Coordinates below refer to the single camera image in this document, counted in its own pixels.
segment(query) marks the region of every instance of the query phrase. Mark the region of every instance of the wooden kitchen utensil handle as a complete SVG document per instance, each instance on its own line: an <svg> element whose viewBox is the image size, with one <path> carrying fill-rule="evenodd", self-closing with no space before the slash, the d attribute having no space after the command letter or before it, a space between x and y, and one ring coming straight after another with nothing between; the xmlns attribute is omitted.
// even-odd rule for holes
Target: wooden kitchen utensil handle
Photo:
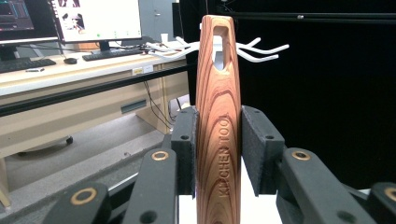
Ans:
<svg viewBox="0 0 396 224"><path fill-rule="evenodd" d="M212 61L214 35L222 38L221 71ZM239 224L241 100L231 17L203 17L195 102L198 224Z"/></svg>

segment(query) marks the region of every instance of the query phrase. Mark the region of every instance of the monitor screen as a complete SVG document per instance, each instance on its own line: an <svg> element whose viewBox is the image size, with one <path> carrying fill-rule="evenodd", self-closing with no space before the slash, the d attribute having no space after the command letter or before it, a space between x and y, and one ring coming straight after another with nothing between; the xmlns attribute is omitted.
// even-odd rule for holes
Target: monitor screen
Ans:
<svg viewBox="0 0 396 224"><path fill-rule="evenodd" d="M50 0L63 43L99 42L142 37L138 0Z"/></svg>
<svg viewBox="0 0 396 224"><path fill-rule="evenodd" d="M11 54L18 45L54 40L58 40L58 35L47 0L0 1L2 60L14 59Z"/></svg>

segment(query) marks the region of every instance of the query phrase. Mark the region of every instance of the keyboard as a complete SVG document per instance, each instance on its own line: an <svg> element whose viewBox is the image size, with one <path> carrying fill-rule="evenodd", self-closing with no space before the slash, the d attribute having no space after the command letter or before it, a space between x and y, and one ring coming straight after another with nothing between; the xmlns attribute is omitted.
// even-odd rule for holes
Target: keyboard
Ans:
<svg viewBox="0 0 396 224"><path fill-rule="evenodd" d="M125 49L125 50L108 50L101 51L99 53L94 53L90 55L83 55L82 59L86 62L109 59L109 58L117 58L122 56L136 55L143 53L141 49Z"/></svg>
<svg viewBox="0 0 396 224"><path fill-rule="evenodd" d="M41 59L36 61L30 61L30 59L2 61L0 62L0 73L26 70L28 68L45 67L55 64L56 62L51 59Z"/></svg>

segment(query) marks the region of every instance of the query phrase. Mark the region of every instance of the wooden desk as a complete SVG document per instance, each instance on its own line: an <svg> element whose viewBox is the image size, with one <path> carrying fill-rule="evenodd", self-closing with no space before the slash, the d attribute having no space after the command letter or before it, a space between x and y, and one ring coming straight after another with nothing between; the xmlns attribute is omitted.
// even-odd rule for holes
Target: wooden desk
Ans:
<svg viewBox="0 0 396 224"><path fill-rule="evenodd" d="M65 64L64 57L49 57L57 64L40 73L25 71L0 74L0 105L46 96L56 92L106 83L130 77L134 68L153 65L154 71L185 64L184 60L166 62L150 55L134 55L85 62L76 53L78 64ZM170 99L189 93L187 73L160 77L148 82L153 101L165 115ZM133 110L163 133L169 130L152 113L144 83L104 91L55 105L48 105L0 118L0 200L7 205L7 174L4 157L39 147L73 133L123 116L121 107L140 103Z"/></svg>

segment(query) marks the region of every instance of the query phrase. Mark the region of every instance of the floor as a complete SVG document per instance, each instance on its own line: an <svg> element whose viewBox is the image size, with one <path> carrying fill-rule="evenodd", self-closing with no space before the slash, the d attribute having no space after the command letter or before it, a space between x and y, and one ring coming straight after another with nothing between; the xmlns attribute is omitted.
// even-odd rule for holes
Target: floor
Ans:
<svg viewBox="0 0 396 224"><path fill-rule="evenodd" d="M189 96L178 98L189 104ZM178 103L171 101L171 113ZM114 186L138 172L145 151L158 147L164 134L135 114L71 134L59 144L6 158L11 206L0 207L0 223L42 223L67 188L81 181Z"/></svg>

